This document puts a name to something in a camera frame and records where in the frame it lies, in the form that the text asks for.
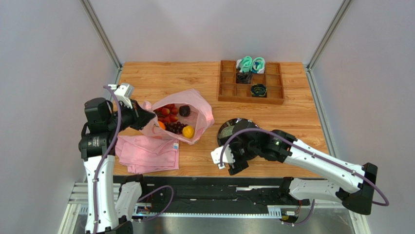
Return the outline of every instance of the yellow lemon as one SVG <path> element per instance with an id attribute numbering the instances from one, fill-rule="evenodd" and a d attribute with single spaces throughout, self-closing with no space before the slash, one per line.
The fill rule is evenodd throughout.
<path id="1" fill-rule="evenodd" d="M 194 128 L 192 126 L 186 126 L 183 128 L 183 136 L 186 138 L 192 138 L 194 136 Z"/>

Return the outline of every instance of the white wall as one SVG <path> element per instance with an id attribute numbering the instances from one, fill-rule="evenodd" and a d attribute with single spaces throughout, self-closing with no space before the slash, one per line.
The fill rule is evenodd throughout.
<path id="1" fill-rule="evenodd" d="M 310 61 L 342 0 L 91 0 L 126 61 Z"/>
<path id="2" fill-rule="evenodd" d="M 83 104 L 115 74 L 79 1 L 1 1 L 0 233 L 57 233 L 84 174 Z"/>
<path id="3" fill-rule="evenodd" d="M 356 0 L 314 71 L 340 157 L 379 167 L 373 234 L 415 230 L 414 22 L 415 1 Z"/>

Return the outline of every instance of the wooden tabletop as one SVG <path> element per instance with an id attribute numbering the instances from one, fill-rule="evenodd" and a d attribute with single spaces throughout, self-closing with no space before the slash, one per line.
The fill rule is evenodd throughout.
<path id="1" fill-rule="evenodd" d="M 217 145 L 220 126 L 232 118 L 246 118 L 267 130 L 280 129 L 293 134 L 310 146 L 327 153 L 327 147 L 301 63 L 281 63 L 285 102 L 283 105 L 249 104 L 218 101 L 219 62 L 127 62 L 120 83 L 135 87 L 131 98 L 142 103 L 160 99 L 189 88 L 197 89 L 213 109 L 215 124 L 194 145 L 180 142 L 179 169 L 149 173 L 157 176 L 229 176 L 212 163 L 210 152 Z M 131 128 L 120 135 L 140 135 Z M 114 174 L 129 175 L 116 157 Z M 249 167 L 234 176 L 242 177 L 318 177 L 305 169 L 269 162 L 256 157 Z"/>

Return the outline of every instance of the wooden organizer tray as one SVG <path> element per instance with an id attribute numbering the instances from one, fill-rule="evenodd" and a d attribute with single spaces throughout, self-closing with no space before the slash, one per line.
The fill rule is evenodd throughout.
<path id="1" fill-rule="evenodd" d="M 237 84 L 236 61 L 222 60 L 219 77 L 219 101 L 246 102 L 259 104 L 283 104 L 284 88 L 281 67 L 277 62 L 267 62 L 264 74 L 252 74 L 251 84 Z M 251 85 L 264 84 L 267 88 L 265 97 L 252 97 Z"/>

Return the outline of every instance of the pink towel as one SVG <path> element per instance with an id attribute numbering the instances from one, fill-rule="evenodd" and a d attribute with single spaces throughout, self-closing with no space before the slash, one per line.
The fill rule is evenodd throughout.
<path id="1" fill-rule="evenodd" d="M 118 136 L 115 153 L 129 173 L 143 174 L 179 169 L 179 140 L 148 136 Z"/>

